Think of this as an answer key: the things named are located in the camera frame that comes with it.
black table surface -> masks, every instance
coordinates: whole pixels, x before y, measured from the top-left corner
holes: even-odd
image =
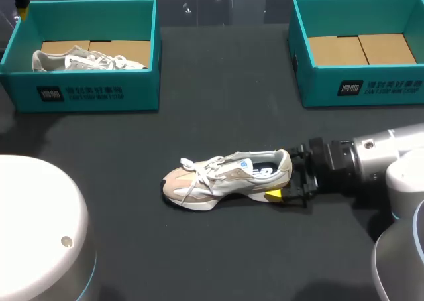
[[[304,109],[286,25],[162,29],[157,113],[19,115],[0,91],[0,152],[46,160],[81,189],[102,300],[377,300],[367,229],[376,209],[341,194],[307,209],[230,197],[166,205],[180,165],[235,151],[348,139],[424,121],[421,107]]]

teal shoe box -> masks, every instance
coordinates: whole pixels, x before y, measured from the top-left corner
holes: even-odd
[[[318,66],[308,41],[393,34],[415,63]],[[293,0],[288,44],[305,107],[424,103],[424,0]]]
[[[145,70],[32,71],[45,41],[150,41]],[[33,1],[0,62],[17,111],[157,110],[161,38],[156,0]]]

yellow object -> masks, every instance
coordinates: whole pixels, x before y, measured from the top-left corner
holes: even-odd
[[[28,8],[18,8],[18,14],[19,16],[21,16],[21,19],[24,21],[25,19],[27,19],[27,15],[28,15]]]
[[[269,192],[266,192],[265,194],[273,196],[273,197],[277,197],[277,198],[282,198],[281,190],[270,190]]]

shoe box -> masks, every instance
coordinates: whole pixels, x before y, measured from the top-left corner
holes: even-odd
[[[0,62],[0,82],[17,111],[157,110],[161,38],[156,0],[33,1]],[[32,54],[78,45],[121,55],[145,70],[33,72]]]
[[[293,0],[305,107],[424,103],[424,0]]]

white sneaker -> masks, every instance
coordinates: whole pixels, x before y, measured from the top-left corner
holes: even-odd
[[[171,202],[191,210],[211,210],[231,193],[273,202],[266,192],[283,188],[292,176],[292,161],[282,149],[236,152],[198,163],[182,158],[181,164],[165,176],[162,192]]]
[[[46,54],[37,50],[32,55],[32,69],[34,71],[56,70],[131,70],[147,69],[146,66],[123,56],[111,57],[97,51],[84,50],[74,46],[64,54]]]

